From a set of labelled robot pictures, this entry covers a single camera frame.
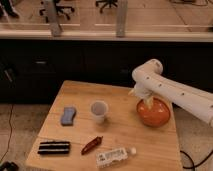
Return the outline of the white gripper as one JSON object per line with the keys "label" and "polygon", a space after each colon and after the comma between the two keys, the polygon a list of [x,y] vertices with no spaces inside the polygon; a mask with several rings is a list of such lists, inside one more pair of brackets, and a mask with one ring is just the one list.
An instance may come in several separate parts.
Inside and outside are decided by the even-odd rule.
{"label": "white gripper", "polygon": [[136,83],[129,91],[129,95],[135,95],[141,99],[148,99],[153,95],[153,92],[144,87],[141,83]]}

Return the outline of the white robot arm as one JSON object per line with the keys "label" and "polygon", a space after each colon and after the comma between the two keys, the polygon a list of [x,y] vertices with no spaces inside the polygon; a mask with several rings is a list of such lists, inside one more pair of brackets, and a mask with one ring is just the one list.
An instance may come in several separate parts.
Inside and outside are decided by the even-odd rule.
{"label": "white robot arm", "polygon": [[213,93],[194,88],[162,76],[163,65],[151,59],[132,71],[135,85],[130,94],[152,106],[155,94],[168,99],[213,127]]}

